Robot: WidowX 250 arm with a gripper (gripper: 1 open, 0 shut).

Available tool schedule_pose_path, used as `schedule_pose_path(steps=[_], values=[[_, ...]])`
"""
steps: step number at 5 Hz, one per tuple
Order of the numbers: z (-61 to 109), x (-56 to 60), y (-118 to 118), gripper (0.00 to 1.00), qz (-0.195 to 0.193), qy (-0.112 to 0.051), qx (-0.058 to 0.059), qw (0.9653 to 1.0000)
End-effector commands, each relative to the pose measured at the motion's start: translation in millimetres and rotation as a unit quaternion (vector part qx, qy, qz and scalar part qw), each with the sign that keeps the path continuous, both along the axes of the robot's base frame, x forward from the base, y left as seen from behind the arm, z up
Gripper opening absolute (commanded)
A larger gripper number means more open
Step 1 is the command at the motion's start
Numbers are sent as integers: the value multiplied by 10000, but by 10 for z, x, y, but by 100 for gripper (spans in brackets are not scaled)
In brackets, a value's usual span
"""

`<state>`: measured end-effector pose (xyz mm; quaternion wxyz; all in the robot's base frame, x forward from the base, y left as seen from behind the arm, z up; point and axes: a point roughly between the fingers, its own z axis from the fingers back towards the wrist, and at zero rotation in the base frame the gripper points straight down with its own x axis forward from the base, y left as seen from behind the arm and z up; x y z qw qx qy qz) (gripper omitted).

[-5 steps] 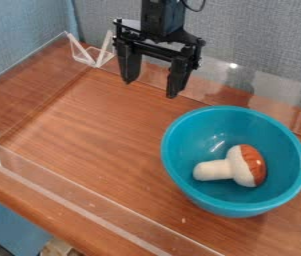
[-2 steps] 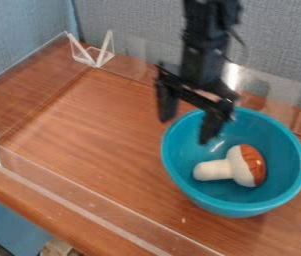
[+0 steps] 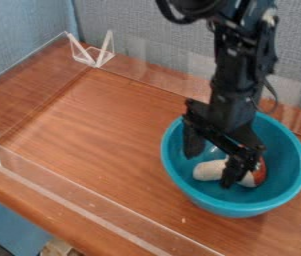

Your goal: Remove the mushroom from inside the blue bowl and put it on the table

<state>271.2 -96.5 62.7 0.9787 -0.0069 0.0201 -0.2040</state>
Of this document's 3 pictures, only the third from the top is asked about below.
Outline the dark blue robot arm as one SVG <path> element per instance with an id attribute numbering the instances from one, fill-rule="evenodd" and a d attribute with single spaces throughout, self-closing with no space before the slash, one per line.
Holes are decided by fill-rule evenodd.
<path id="1" fill-rule="evenodd" d="M 253 131 L 262 90 L 278 60 L 276 33 L 280 18 L 274 0 L 155 0 L 174 24 L 199 20 L 214 33 L 215 73 L 210 100 L 186 101 L 185 156 L 198 156 L 207 142 L 228 155 L 221 186 L 241 182 L 261 166 L 265 144 Z"/>

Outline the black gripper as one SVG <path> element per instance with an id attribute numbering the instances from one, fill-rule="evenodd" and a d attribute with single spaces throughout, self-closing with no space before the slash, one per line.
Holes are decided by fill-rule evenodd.
<path id="1" fill-rule="evenodd" d="M 211 82 L 210 102 L 189 98 L 185 101 L 183 153 L 197 157 L 211 142 L 229 156 L 219 184 L 229 189 L 234 184 L 253 188 L 254 166 L 260 162 L 265 145 L 253 131 L 257 103 L 262 83 L 249 82 L 244 87 Z"/>

